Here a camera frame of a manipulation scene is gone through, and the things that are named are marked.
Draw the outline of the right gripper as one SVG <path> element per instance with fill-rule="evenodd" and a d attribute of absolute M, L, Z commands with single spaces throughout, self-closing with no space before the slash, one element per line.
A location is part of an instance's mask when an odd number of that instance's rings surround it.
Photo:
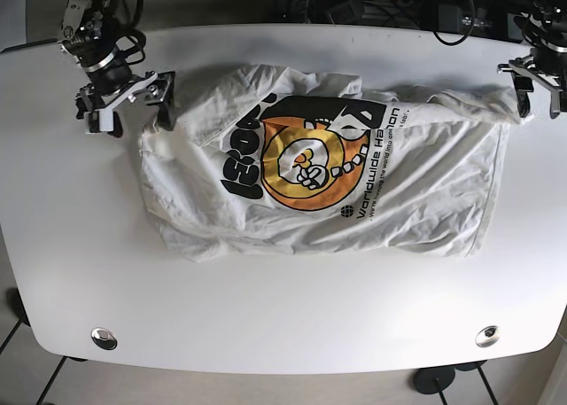
<path fill-rule="evenodd" d="M 134 74 L 133 63 L 128 58 L 139 53 L 145 60 L 144 36 L 129 36 L 132 46 L 122 50 L 118 47 L 118 36 L 75 36 L 61 42 L 61 48 L 72 55 L 89 78 L 89 83 L 75 95 L 76 118 L 85 121 L 85 113 L 112 111 L 112 137 L 123 137 L 123 127 L 117 108 L 126 100 L 141 97 L 148 106 L 158 108 L 157 124 L 165 130 L 173 130 L 176 124 L 174 91 L 175 72 L 155 73 L 143 76 Z"/>

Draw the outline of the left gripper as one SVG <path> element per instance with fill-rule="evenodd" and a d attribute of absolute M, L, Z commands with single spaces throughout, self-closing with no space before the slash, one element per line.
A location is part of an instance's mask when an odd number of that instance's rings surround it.
<path fill-rule="evenodd" d="M 529 94 L 537 82 L 550 93 L 549 111 L 566 112 L 566 48 L 555 45 L 532 47 L 526 57 L 511 59 L 498 65 L 498 73 L 509 73 L 517 95 L 519 116 L 525 119 L 531 112 Z"/>

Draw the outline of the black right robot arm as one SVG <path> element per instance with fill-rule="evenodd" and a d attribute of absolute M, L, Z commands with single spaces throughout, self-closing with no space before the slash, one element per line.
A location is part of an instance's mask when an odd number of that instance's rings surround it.
<path fill-rule="evenodd" d="M 118 108 L 141 98 L 158 109 L 156 123 L 175 127 L 175 72 L 135 74 L 146 59 L 146 35 L 138 29 L 144 0 L 67 0 L 58 45 L 89 78 L 74 102 L 89 134 L 123 135 Z"/>

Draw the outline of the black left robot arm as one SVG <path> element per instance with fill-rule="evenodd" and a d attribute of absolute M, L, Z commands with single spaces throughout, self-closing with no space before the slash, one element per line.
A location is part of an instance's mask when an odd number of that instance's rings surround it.
<path fill-rule="evenodd" d="M 566 0 L 515 0 L 515 23 L 531 46 L 530 53 L 498 65 L 509 73 L 522 118 L 531 111 L 529 94 L 538 83 L 550 93 L 549 115 L 566 111 Z"/>

